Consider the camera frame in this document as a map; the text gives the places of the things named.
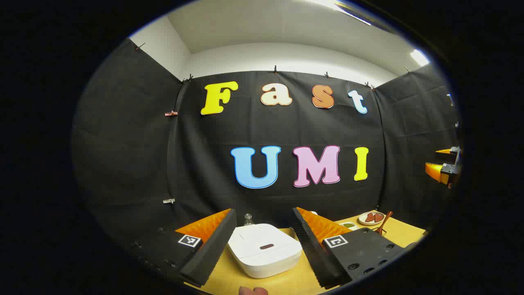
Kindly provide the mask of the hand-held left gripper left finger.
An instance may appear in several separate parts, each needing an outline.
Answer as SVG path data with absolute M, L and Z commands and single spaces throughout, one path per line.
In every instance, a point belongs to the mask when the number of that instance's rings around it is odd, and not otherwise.
M 183 227 L 159 227 L 133 241 L 131 253 L 171 282 L 202 287 L 236 226 L 236 210 L 226 209 Z

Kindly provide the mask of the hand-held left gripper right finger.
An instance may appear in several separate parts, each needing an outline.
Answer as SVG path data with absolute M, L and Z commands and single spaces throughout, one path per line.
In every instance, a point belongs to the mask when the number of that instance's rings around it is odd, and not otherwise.
M 349 230 L 299 207 L 292 209 L 290 226 L 325 289 L 364 280 L 407 251 L 372 229 Z

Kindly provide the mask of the white rice cooker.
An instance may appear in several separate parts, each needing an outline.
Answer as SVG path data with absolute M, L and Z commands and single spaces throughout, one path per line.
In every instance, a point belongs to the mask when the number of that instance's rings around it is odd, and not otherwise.
M 236 227 L 228 248 L 247 276 L 256 279 L 294 268 L 303 254 L 299 241 L 270 224 Z

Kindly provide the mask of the round white plate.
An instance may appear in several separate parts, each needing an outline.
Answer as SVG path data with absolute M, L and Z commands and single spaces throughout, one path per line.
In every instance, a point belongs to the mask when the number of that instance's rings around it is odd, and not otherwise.
M 372 212 L 372 213 L 380 213 L 380 212 L 376 212 L 376 211 L 369 211 L 369 212 L 365 212 L 365 213 L 362 213 L 361 215 L 359 215 L 359 218 L 358 218 L 358 221 L 359 223 L 363 224 L 363 225 L 369 225 L 369 226 L 374 226 L 374 225 L 378 225 L 380 224 L 381 222 L 373 222 L 373 223 L 366 223 L 365 222 L 365 219 L 367 217 L 367 215 Z

